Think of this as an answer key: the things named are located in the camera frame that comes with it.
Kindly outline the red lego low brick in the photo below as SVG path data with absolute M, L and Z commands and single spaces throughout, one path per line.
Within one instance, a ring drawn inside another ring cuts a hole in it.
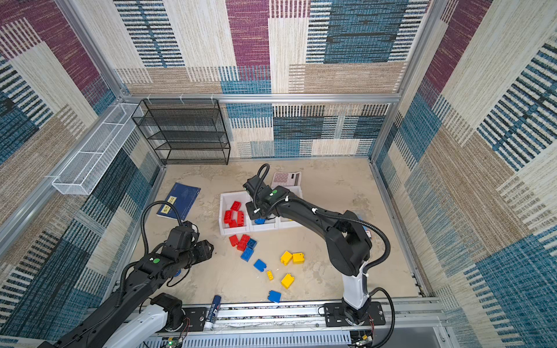
M 245 214 L 242 211 L 238 211 L 236 214 L 236 224 L 238 227 L 245 225 Z

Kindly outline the red lego long brick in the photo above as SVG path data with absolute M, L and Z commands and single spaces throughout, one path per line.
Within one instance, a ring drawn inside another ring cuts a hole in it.
M 232 210 L 226 210 L 223 216 L 223 222 L 229 224 L 234 219 L 234 213 Z

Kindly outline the yellow lego stud brick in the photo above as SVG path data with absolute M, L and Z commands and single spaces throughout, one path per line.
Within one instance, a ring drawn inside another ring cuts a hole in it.
M 280 257 L 280 262 L 282 265 L 288 265 L 293 258 L 293 254 L 289 251 L 285 251 L 283 255 Z

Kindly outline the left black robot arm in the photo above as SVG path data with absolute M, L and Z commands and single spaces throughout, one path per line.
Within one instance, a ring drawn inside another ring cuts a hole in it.
M 54 347 L 136 347 L 163 329 L 182 328 L 181 300 L 156 292 L 179 270 L 213 256 L 214 246 L 199 236 L 197 226 L 179 220 L 155 249 L 145 244 L 143 257 L 123 269 L 118 290 Z

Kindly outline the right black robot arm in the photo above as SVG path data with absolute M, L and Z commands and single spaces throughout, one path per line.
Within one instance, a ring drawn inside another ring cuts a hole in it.
M 288 188 L 270 187 L 264 183 L 269 170 L 268 163 L 261 165 L 258 173 L 243 185 L 250 196 L 247 203 L 250 219 L 287 218 L 319 235 L 326 243 L 331 264 L 342 274 L 346 319 L 352 325 L 361 325 L 371 306 L 367 273 L 390 256 L 390 240 L 375 225 L 349 210 L 344 213 L 325 210 Z

